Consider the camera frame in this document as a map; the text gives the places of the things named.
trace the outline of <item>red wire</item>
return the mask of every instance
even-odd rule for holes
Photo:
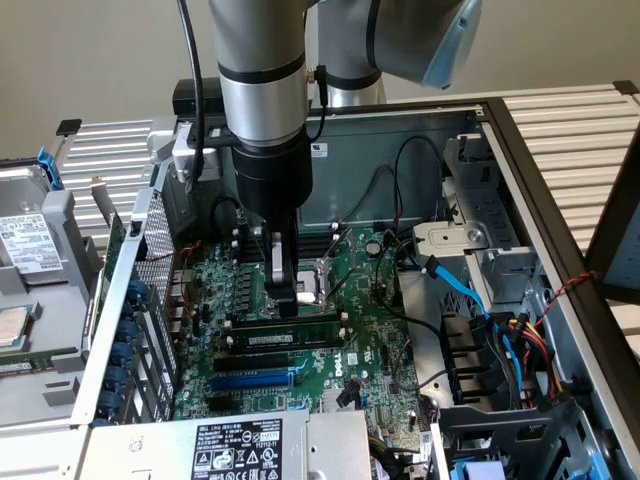
[[[535,328],[538,328],[540,327],[540,325],[542,325],[542,319],[545,317],[547,313],[549,313],[549,310],[551,310],[551,307],[553,307],[553,304],[555,303],[556,299],[560,295],[566,293],[569,288],[577,285],[578,283],[588,280],[589,278],[596,278],[597,276],[598,274],[596,272],[581,273],[577,277],[574,277],[571,280],[569,280],[567,283],[561,286],[558,290],[556,290],[555,293],[553,294],[553,297],[551,298],[551,301],[547,304],[542,314],[538,317],[538,321],[535,324]]]
[[[182,263],[182,272],[180,272],[180,296],[182,297],[182,303],[184,303],[184,308],[187,310],[187,315],[189,316],[189,318],[191,319],[192,322],[194,322],[194,318],[193,315],[191,314],[191,307],[189,306],[189,301],[187,300],[187,296],[184,294],[184,282],[182,281],[184,278],[184,271],[187,269],[187,266],[189,264],[189,259],[191,258],[191,255],[193,254],[193,252],[195,250],[197,250],[198,248],[200,248],[200,245],[202,245],[202,240],[198,240],[196,242],[196,244],[191,247],[191,248],[183,248],[182,250],[180,250],[178,253],[182,254],[184,252],[189,252],[187,253],[186,258],[184,259],[184,262]]]
[[[158,260],[163,260],[165,258],[173,257],[174,255],[182,255],[184,252],[186,252],[188,250],[191,250],[191,249],[190,248],[183,248],[182,250],[174,250],[173,252],[167,253],[166,255],[162,255],[160,257],[147,258],[144,261],[145,262],[157,262]]]
[[[513,325],[509,325],[509,328],[511,330],[515,330],[515,326]],[[544,363],[545,366],[547,368],[547,377],[549,380],[549,395],[553,398],[556,395],[556,389],[555,386],[553,384],[553,367],[551,366],[551,357],[549,357],[549,351],[547,350],[547,346],[544,344],[544,342],[540,341],[540,339],[538,337],[536,337],[535,335],[533,335],[530,332],[527,332],[526,330],[524,330],[522,332],[522,336],[524,338],[526,338],[527,340],[534,342],[536,345],[538,345],[540,347],[540,350],[542,351],[542,357],[544,359]],[[527,359],[527,355],[525,354],[525,359],[523,360],[525,362],[525,368],[526,368],[526,359]]]
[[[531,356],[531,350],[527,350],[527,353],[524,354],[524,358],[522,359],[522,363],[523,365],[523,370],[522,370],[522,376],[526,377],[527,376],[527,362],[529,361],[529,357]]]

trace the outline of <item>green circuit board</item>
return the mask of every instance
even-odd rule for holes
[[[418,411],[418,397],[398,389],[391,378],[389,364],[385,366],[383,362],[383,351],[390,362],[400,356],[408,338],[406,324],[371,299],[376,260],[367,256],[365,245],[372,239],[382,242],[382,234],[373,233],[371,229],[355,229],[354,239],[356,268],[332,299],[334,310],[329,308],[327,313],[335,314],[335,307],[340,306],[348,314],[345,325],[348,335],[344,342],[332,348],[286,352],[289,365],[298,369],[292,387],[225,392],[227,398],[233,400],[233,408],[224,411],[212,411],[209,399],[220,394],[211,391],[211,379],[224,375],[214,371],[214,360],[230,355],[224,341],[225,300],[228,300],[225,292],[229,285],[234,295],[240,289],[246,305],[242,318],[259,320],[267,302],[263,267],[259,263],[234,265],[225,247],[218,247],[218,255],[214,253],[215,247],[205,249],[194,259],[190,268],[199,288],[191,295],[199,305],[207,303],[210,313],[208,321],[200,323],[199,336],[189,335],[189,325],[184,328],[186,339],[178,348],[182,382],[176,395],[174,420],[305,408],[311,412],[330,411],[327,398],[334,398],[351,379],[358,379],[370,433],[383,437],[390,446],[416,448],[419,445],[418,426],[413,427],[409,422],[410,412]],[[343,245],[331,263],[332,275],[341,278],[352,266],[349,245]],[[379,278],[380,284],[387,285],[389,301],[393,290],[391,263],[388,254]],[[309,268],[308,262],[302,262],[300,269],[305,268]],[[301,313],[314,313],[314,308],[303,307]],[[406,356],[397,377],[404,384],[416,383],[414,366]]]

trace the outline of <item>yellow wire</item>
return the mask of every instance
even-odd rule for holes
[[[511,325],[517,325],[518,321],[517,320],[509,320],[509,323]],[[540,334],[538,333],[538,331],[533,328],[533,325],[531,325],[529,322],[525,323],[525,326],[527,327],[527,330],[529,332],[531,332],[533,335],[535,335],[536,337],[538,337],[540,339],[540,341],[544,342],[544,340],[542,340],[542,337],[540,336]]]
[[[556,367],[553,363],[551,363],[551,369],[553,370],[553,380],[555,381],[558,392],[564,392],[564,390],[562,389],[562,385],[560,385],[560,381],[558,380],[558,372],[556,372]]]
[[[518,321],[517,320],[509,320],[509,323],[514,325],[514,324],[517,324]],[[527,330],[529,332],[531,332],[533,335],[538,337],[542,342],[544,342],[544,340],[542,340],[542,337],[540,336],[538,331],[535,328],[533,328],[533,326],[530,323],[527,322],[525,325],[526,325]],[[553,365],[553,363],[551,363],[551,369],[553,370],[553,381],[554,381],[554,383],[556,385],[556,389],[558,390],[558,392],[563,392],[564,390],[562,388],[562,385],[560,384],[560,380],[558,379],[558,372],[556,371],[556,367],[555,367],[555,365]]]

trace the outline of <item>blue pcie slot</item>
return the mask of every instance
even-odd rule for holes
[[[214,392],[222,392],[225,390],[244,390],[249,388],[292,387],[293,376],[293,372],[280,370],[247,375],[213,377],[211,379],[211,390]]]

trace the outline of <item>hard drive label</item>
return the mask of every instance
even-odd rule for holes
[[[278,480],[282,420],[200,425],[192,480]]]
[[[49,227],[39,213],[0,218],[0,240],[23,275],[62,269]]]

